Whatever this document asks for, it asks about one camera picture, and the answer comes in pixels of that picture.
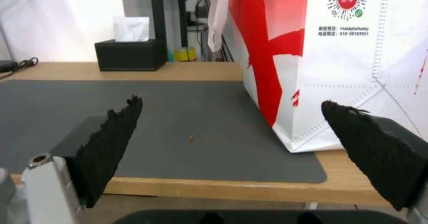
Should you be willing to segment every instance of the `black metal pole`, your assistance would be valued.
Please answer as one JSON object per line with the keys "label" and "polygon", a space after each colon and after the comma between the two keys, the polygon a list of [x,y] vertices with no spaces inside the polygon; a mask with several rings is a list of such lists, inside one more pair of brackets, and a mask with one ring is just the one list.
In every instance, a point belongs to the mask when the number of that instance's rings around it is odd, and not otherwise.
{"label": "black metal pole", "polygon": [[186,0],[178,0],[180,15],[180,35],[182,37],[182,47],[188,46],[187,20],[186,20]]}
{"label": "black metal pole", "polygon": [[164,0],[151,0],[153,9],[154,34],[156,39],[162,40],[165,46],[165,61],[168,59],[167,33],[165,30]]}

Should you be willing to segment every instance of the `shopping bag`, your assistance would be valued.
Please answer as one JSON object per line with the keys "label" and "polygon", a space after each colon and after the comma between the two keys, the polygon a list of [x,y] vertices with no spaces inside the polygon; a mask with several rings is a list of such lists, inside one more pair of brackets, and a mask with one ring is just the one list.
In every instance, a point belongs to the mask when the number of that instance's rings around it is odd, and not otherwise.
{"label": "shopping bag", "polygon": [[342,148],[321,113],[329,99],[428,140],[428,0],[214,0],[212,9],[209,31],[223,31],[229,14],[244,85],[290,152]]}

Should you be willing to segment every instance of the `screw hole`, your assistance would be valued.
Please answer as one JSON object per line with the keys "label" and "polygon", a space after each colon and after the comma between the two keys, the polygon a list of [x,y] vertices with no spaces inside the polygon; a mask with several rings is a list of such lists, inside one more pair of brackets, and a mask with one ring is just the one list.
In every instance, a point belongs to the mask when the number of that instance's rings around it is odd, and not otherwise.
{"label": "screw hole", "polygon": [[34,162],[34,163],[39,163],[39,162],[41,162],[41,161],[44,161],[46,159],[46,156],[45,155],[39,155],[38,157],[35,157],[32,161]]}

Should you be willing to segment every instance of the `floor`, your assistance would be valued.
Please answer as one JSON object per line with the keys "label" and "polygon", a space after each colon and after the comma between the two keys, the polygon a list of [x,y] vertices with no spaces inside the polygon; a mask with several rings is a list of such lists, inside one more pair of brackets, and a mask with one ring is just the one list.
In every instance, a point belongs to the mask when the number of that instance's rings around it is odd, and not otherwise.
{"label": "floor", "polygon": [[[405,219],[406,211],[396,212],[390,207],[357,206],[358,209],[371,209],[386,212]],[[87,209],[85,223],[112,223],[129,213],[144,209],[303,209],[304,203],[234,201],[197,198],[141,197],[126,195],[103,195],[95,208]],[[319,204],[318,209],[356,209],[354,205]]]}

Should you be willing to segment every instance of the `wooden desk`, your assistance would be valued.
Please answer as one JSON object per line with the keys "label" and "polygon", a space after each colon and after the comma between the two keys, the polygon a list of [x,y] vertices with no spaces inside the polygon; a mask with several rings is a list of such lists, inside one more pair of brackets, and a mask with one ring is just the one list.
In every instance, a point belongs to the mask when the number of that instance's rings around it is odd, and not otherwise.
{"label": "wooden desk", "polygon": [[[40,63],[3,81],[9,79],[227,81],[241,80],[242,76],[235,63],[167,63],[156,72],[100,72],[96,63]],[[327,181],[321,184],[113,177],[105,193],[389,205],[348,159],[345,151],[322,151],[317,157],[327,172]],[[20,175],[13,175],[13,178],[20,182]]]}

